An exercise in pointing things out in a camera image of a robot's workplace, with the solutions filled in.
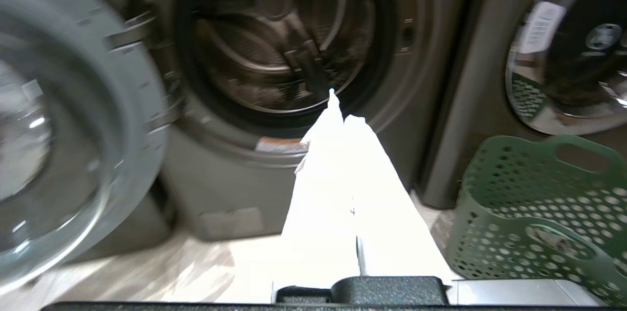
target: tile floor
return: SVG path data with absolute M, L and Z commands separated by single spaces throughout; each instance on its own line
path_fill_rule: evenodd
M 439 211 L 412 199 L 432 227 Z M 268 303 L 278 240 L 200 242 L 179 228 L 156 248 L 50 271 L 0 297 L 0 310 L 37 311 L 72 300 Z

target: stainless steel drum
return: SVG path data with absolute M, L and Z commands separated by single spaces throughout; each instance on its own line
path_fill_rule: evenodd
M 195 60 L 229 99 L 294 113 L 358 77 L 372 43 L 372 0 L 197 0 Z

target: plastic laundry basket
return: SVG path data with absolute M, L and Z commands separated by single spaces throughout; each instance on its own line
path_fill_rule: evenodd
M 560 161 L 571 144 L 609 161 L 589 172 Z M 568 279 L 627 305 L 627 164 L 613 150 L 562 135 L 492 137 L 463 177 L 446 259 L 475 279 Z

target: front-load washing machine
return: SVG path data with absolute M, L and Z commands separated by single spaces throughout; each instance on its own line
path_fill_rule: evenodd
M 454 207 L 464 169 L 495 135 L 581 135 L 627 155 L 627 0 L 474 4 L 477 18 L 440 115 L 441 136 L 416 183 L 423 203 Z M 587 170 L 607 164 L 573 148 L 558 155 Z
M 154 182 L 173 116 L 134 27 L 101 0 L 0 0 L 0 293 L 92 247 Z
M 182 114 L 161 177 L 193 233 L 282 230 L 298 142 L 329 88 L 366 117 L 409 188 L 463 1 L 128 0 L 176 50 Z

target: barcode label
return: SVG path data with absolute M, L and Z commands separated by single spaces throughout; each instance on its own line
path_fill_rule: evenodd
M 566 14 L 566 8 L 548 1 L 537 3 L 522 30 L 519 53 L 542 52 L 551 46 L 553 35 Z

